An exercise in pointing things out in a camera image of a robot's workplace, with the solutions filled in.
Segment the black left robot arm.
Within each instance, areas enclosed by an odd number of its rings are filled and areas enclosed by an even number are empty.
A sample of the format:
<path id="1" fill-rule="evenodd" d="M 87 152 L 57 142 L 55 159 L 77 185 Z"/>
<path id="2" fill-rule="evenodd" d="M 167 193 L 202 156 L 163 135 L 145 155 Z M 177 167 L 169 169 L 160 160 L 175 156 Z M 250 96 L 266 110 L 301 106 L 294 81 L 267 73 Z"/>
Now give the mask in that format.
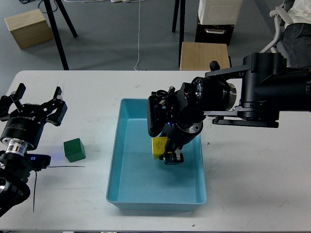
<path id="1" fill-rule="evenodd" d="M 49 155 L 31 151 L 37 149 L 45 124 L 60 126 L 68 109 L 60 87 L 50 101 L 41 105 L 22 104 L 20 99 L 25 90 L 25 85 L 20 83 L 15 92 L 0 99 L 0 120 L 6 122 L 0 141 L 7 146 L 0 152 L 1 215 L 30 196 L 27 182 L 31 171 L 38 172 L 50 165 Z"/>

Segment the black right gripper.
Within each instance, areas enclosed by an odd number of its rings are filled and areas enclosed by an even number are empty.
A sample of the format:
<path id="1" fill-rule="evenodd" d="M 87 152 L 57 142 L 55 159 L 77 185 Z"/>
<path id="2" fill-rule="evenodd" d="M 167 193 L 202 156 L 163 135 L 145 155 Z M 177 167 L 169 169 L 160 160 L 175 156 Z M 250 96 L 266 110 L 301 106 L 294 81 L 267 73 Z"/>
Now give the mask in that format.
<path id="1" fill-rule="evenodd" d="M 167 137 L 166 144 L 159 145 L 159 159 L 164 160 L 165 165 L 177 165 L 184 162 L 181 149 L 192 141 L 203 129 L 203 122 L 190 124 L 166 123 L 162 136 Z"/>

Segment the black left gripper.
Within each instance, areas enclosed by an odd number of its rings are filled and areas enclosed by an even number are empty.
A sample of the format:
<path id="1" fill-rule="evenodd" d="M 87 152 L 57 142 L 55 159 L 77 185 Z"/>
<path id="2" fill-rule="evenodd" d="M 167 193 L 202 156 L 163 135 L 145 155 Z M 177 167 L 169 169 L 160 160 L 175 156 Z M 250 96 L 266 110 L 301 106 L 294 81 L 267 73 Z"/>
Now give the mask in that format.
<path id="1" fill-rule="evenodd" d="M 60 126 L 68 109 L 62 99 L 61 87 L 57 86 L 53 98 L 44 103 L 43 107 L 38 104 L 21 104 L 26 86 L 20 83 L 17 90 L 9 96 L 0 98 L 0 120 L 7 121 L 0 141 L 8 144 L 11 139 L 27 143 L 27 150 L 37 149 L 45 123 Z M 12 104 L 17 110 L 9 114 Z"/>

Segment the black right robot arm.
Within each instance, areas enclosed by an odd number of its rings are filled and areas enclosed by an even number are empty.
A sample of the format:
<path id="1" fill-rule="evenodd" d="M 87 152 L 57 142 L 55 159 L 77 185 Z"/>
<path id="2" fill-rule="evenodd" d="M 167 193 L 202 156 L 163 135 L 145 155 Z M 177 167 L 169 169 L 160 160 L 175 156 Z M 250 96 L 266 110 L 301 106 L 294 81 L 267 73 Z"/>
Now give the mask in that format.
<path id="1" fill-rule="evenodd" d="M 311 109 L 310 67 L 287 67 L 280 53 L 252 53 L 239 67 L 220 69 L 215 61 L 204 77 L 179 90 L 152 92 L 147 100 L 152 153 L 166 165 L 184 162 L 183 146 L 213 124 L 277 128 L 281 111 Z"/>

